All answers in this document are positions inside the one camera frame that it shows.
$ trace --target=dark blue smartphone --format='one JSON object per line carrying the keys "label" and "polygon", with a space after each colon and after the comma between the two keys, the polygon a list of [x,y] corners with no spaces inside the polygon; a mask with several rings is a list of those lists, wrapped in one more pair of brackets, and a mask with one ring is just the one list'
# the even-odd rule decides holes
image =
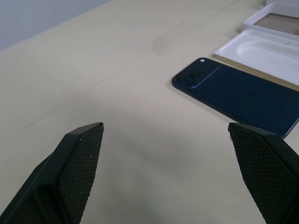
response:
{"label": "dark blue smartphone", "polygon": [[239,123],[282,138],[299,119],[299,92],[207,58],[190,64],[172,84]]}

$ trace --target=table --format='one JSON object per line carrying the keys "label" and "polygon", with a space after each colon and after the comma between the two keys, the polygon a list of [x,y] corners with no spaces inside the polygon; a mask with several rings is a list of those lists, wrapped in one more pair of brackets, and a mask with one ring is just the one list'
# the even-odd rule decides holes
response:
{"label": "table", "polygon": [[[242,180],[232,120],[171,86],[261,8],[112,1],[1,51],[0,211],[64,134],[104,122],[82,224],[265,223]],[[299,150],[298,138],[296,126],[285,140]]]}

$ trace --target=phone back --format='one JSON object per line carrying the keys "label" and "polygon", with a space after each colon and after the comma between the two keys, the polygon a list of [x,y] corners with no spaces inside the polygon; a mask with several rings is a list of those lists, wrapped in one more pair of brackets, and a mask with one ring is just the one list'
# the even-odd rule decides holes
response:
{"label": "phone back", "polygon": [[281,137],[299,119],[299,92],[207,58],[182,70],[172,84],[237,122]]}

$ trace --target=beige table surface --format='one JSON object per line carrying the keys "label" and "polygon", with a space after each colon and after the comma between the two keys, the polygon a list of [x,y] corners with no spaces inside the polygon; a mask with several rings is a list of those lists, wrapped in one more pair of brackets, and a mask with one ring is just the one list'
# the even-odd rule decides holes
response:
{"label": "beige table surface", "polygon": [[[65,133],[104,122],[82,224],[263,224],[229,139],[232,120],[170,83],[262,8],[112,1],[1,51],[0,212]],[[286,142],[299,150],[299,126]]]}

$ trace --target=wall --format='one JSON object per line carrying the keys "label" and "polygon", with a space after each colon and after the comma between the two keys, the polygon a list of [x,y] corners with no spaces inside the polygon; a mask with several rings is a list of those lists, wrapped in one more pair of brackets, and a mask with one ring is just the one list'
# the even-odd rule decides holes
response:
{"label": "wall", "polygon": [[0,50],[110,0],[1,0]]}

